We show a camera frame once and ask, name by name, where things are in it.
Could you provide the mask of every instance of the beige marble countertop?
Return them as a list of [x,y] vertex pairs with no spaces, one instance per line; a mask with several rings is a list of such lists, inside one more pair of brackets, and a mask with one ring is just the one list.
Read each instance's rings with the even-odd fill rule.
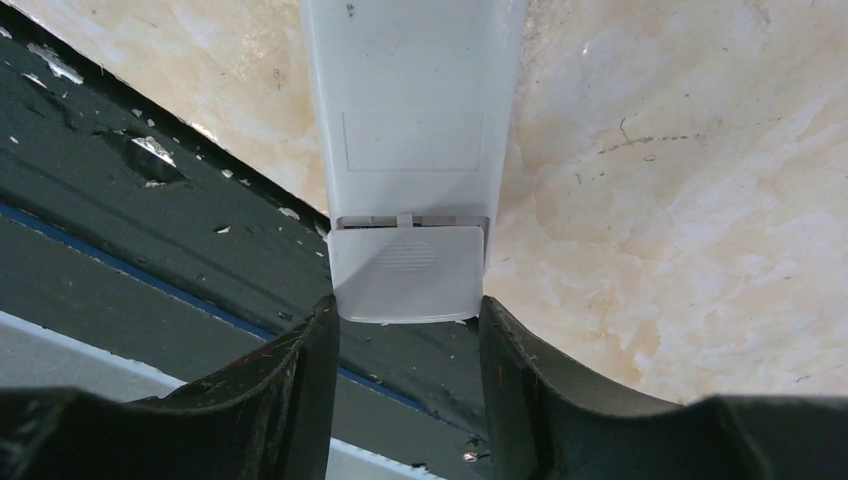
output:
[[[296,0],[4,1],[326,209]],[[666,399],[848,394],[845,24],[531,1],[487,293]]]

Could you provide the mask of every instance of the blue stripe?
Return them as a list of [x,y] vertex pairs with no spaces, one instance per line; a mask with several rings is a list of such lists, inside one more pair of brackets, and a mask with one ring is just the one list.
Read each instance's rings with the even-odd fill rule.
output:
[[[12,220],[14,220],[14,221],[16,221],[16,222],[18,222],[22,225],[25,225],[25,226],[27,226],[27,227],[29,227],[29,228],[37,231],[37,232],[44,234],[48,238],[56,240],[57,242],[62,243],[62,244],[66,245],[70,248],[73,248],[74,250],[76,250],[76,251],[78,251],[78,252],[80,252],[84,255],[87,255],[91,258],[95,258],[95,259],[103,262],[106,265],[109,265],[110,267],[112,267],[116,270],[120,270],[121,272],[135,278],[136,280],[138,280],[142,283],[150,285],[151,287],[153,287],[157,290],[160,290],[162,292],[165,292],[168,295],[171,295],[175,298],[178,298],[178,299],[182,300],[183,302],[186,302],[189,305],[191,305],[191,306],[193,306],[193,307],[195,307],[199,310],[202,310],[202,311],[204,311],[204,312],[206,312],[210,315],[213,315],[215,317],[218,317],[221,320],[229,323],[230,325],[232,325],[232,326],[234,326],[234,327],[236,327],[240,330],[244,330],[245,332],[251,333],[251,334],[261,338],[262,340],[265,340],[266,342],[274,340],[275,338],[277,338],[277,336],[274,335],[273,333],[268,332],[266,330],[263,330],[263,329],[257,327],[256,325],[246,321],[246,320],[242,320],[242,319],[236,317],[235,315],[233,315],[233,314],[231,314],[231,313],[229,313],[225,310],[222,310],[220,307],[213,305],[212,303],[209,303],[209,302],[207,302],[207,301],[205,301],[201,298],[195,297],[194,295],[192,295],[188,292],[180,290],[179,288],[171,285],[170,283],[164,282],[164,281],[154,277],[153,275],[151,275],[147,272],[144,272],[142,270],[139,270],[136,267],[133,267],[132,265],[130,265],[128,263],[125,263],[121,260],[118,260],[117,258],[115,258],[115,257],[97,249],[97,248],[94,248],[91,245],[89,245],[89,244],[87,244],[83,241],[80,241],[79,239],[74,238],[71,235],[68,235],[67,233],[59,230],[58,228],[52,227],[52,226],[42,222],[41,220],[33,217],[32,215],[29,215],[25,212],[22,212],[20,210],[15,209],[15,208],[12,208],[12,207],[4,204],[4,203],[0,203],[0,217],[11,218]],[[400,402],[400,403],[402,403],[402,404],[404,404],[408,407],[414,408],[416,410],[419,410],[419,411],[429,415],[429,413],[426,410],[424,410],[424,408],[421,405],[419,405],[417,402],[415,402],[415,401],[413,401],[409,398],[406,398],[406,397],[404,397],[403,395],[400,395],[397,392],[393,392],[393,391],[389,390],[388,388],[386,388],[382,385],[379,385],[376,382],[371,381],[370,379],[367,379],[367,378],[365,378],[361,375],[357,375],[357,374],[351,372],[350,370],[346,370],[344,368],[339,368],[339,375],[341,375],[342,377],[347,378],[349,380],[352,380],[356,383],[359,383],[359,384],[361,384],[361,385],[363,385],[367,388],[370,388],[371,390],[374,390],[377,393],[385,395],[385,396],[387,396],[387,397],[389,397],[389,398],[391,398],[391,399],[393,399],[397,402]]]

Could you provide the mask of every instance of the stain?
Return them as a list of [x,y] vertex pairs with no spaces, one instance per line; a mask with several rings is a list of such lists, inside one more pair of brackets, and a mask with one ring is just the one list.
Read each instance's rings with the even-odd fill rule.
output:
[[647,357],[652,357],[657,353],[662,343],[662,335],[657,328],[657,323],[653,321],[645,321],[639,324],[636,334],[627,345],[627,352],[630,355],[640,353]]
[[771,24],[771,16],[769,15],[768,7],[765,6],[765,2],[763,0],[743,0],[742,3],[746,7],[754,10],[764,24]]
[[277,79],[277,90],[282,90],[283,88],[283,80],[286,79],[285,75],[280,73],[279,68],[274,69],[274,78]]
[[798,135],[798,142],[820,135],[832,126],[848,121],[844,100],[843,97],[830,99],[810,120],[807,128]]

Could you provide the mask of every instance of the chipped paint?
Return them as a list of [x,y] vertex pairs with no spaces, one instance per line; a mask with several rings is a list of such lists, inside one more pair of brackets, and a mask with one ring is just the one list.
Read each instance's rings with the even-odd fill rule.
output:
[[216,137],[215,135],[212,135],[212,132],[207,130],[206,127],[204,127],[203,125],[200,125],[198,123],[189,123],[189,126],[193,129],[197,130],[198,132],[202,133],[209,140],[212,140],[213,142],[218,143],[218,137]]
[[318,235],[321,235],[321,238],[324,239],[324,242],[327,242],[327,231],[324,230],[321,225],[315,224],[315,231],[318,232]]
[[300,220],[300,215],[298,215],[297,212],[295,212],[291,208],[280,207],[277,210],[279,210],[280,213],[282,213],[283,215],[285,215],[287,217],[292,217],[295,220]]
[[156,155],[157,157],[159,157],[160,160],[167,163],[168,165],[177,168],[177,164],[176,162],[174,162],[174,159],[171,158],[171,155],[168,153],[168,151],[165,150],[162,145],[160,145],[159,142],[156,141],[155,138],[138,137],[133,138],[132,142],[138,145],[139,147],[147,150],[148,152],[152,153],[153,155]]
[[47,85],[45,85],[41,80],[38,79],[38,75],[36,75],[34,73],[22,73],[21,75],[23,75],[24,78],[29,79],[31,82],[35,83],[39,87],[44,88],[44,89],[47,88]]
[[50,67],[50,71],[53,72],[54,76],[56,76],[58,78],[65,77],[68,80],[76,83],[77,85],[82,85],[82,83],[83,83],[82,75],[77,73],[77,71],[74,70],[73,68],[67,66],[59,58],[59,56],[56,55],[56,52],[54,52],[50,48],[39,47],[38,45],[36,45],[34,43],[30,43],[30,44],[27,45],[27,49],[29,49],[30,52],[38,55],[39,57],[41,57],[42,60],[47,62],[47,66]]

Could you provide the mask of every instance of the peeling paint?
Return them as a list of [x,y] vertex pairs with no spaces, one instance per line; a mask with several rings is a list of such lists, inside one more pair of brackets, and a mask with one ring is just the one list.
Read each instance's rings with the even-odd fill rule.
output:
[[285,215],[287,217],[292,217],[295,220],[300,220],[300,215],[298,215],[297,212],[295,212],[291,208],[280,207],[277,210],[279,210],[280,213],[282,213],[283,215]]
[[156,141],[155,138],[138,137],[134,138],[132,142],[138,145],[139,147],[147,150],[148,152],[152,153],[153,155],[156,155],[157,157],[159,157],[160,160],[167,163],[168,165],[177,168],[177,164],[176,162],[174,162],[174,159],[171,158],[171,155],[168,153],[168,151],[165,150],[162,145],[160,145],[159,142]]
[[38,75],[36,75],[34,73],[22,73],[21,75],[23,75],[24,78],[29,79],[31,82],[35,83],[39,87],[44,88],[44,89],[47,88],[47,85],[45,85],[44,82],[42,82],[41,80],[38,79]]
[[54,76],[58,78],[65,77],[77,85],[82,85],[82,76],[76,70],[67,66],[53,50],[47,47],[39,47],[34,43],[28,44],[27,49],[47,62],[47,66],[50,67],[50,71],[53,72]]
[[197,130],[198,132],[202,133],[203,135],[205,135],[206,138],[208,138],[209,140],[212,140],[213,142],[218,143],[218,137],[216,137],[215,135],[212,135],[212,132],[207,130],[206,127],[204,127],[203,125],[200,125],[198,123],[189,123],[189,126],[191,126],[191,128],[193,128],[193,129]]

